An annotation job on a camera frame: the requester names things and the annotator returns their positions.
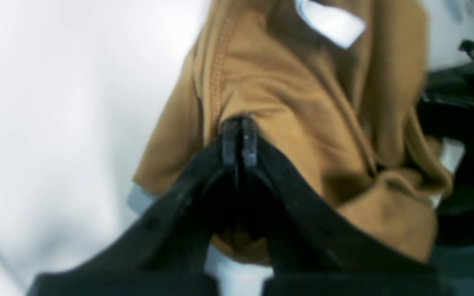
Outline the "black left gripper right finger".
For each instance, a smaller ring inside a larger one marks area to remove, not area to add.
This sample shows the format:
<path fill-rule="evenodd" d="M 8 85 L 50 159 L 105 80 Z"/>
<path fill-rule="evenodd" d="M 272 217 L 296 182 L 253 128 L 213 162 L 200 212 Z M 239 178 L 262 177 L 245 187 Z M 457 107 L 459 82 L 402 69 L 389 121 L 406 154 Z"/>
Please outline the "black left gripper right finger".
<path fill-rule="evenodd" d="M 264 296 L 452 296 L 438 271 L 363 234 L 240 120 L 240 187 L 257 207 L 274 276 Z"/>

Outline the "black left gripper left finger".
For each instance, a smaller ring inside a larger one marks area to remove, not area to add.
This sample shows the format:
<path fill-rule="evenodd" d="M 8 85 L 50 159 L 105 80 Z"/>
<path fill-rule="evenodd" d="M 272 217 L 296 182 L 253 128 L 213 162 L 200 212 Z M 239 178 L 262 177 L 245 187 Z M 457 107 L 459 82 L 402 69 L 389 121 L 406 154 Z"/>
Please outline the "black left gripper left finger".
<path fill-rule="evenodd" d="M 232 215 L 241 119 L 223 124 L 161 197 L 113 244 L 73 270 L 43 273 L 29 296 L 218 296 L 204 270 Z"/>

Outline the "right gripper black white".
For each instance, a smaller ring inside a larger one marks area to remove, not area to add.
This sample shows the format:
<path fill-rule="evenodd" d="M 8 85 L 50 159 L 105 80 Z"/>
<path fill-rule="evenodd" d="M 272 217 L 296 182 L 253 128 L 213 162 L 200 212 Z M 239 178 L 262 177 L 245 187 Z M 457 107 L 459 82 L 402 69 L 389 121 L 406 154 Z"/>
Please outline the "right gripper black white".
<path fill-rule="evenodd" d="M 417 108 L 424 132 L 458 158 L 453 191 L 437 208 L 437 243 L 448 247 L 474 245 L 474 41 L 458 50 L 470 61 L 429 73 Z"/>

